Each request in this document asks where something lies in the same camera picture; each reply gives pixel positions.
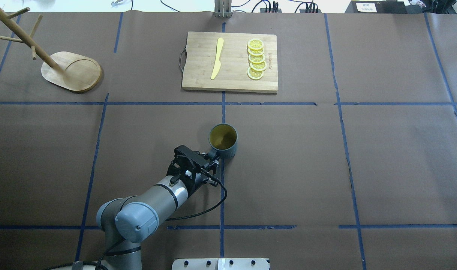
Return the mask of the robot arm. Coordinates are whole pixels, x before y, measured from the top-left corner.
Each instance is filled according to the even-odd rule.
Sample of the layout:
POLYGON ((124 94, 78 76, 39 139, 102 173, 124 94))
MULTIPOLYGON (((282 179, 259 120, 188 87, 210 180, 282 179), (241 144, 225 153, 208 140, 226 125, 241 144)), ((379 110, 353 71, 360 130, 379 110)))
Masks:
POLYGON ((75 261, 71 270, 140 270, 141 243, 151 236, 201 186, 220 186, 220 155, 194 152, 181 145, 174 149, 167 174, 141 195, 103 204, 97 224, 105 233, 105 251, 96 261, 75 261))

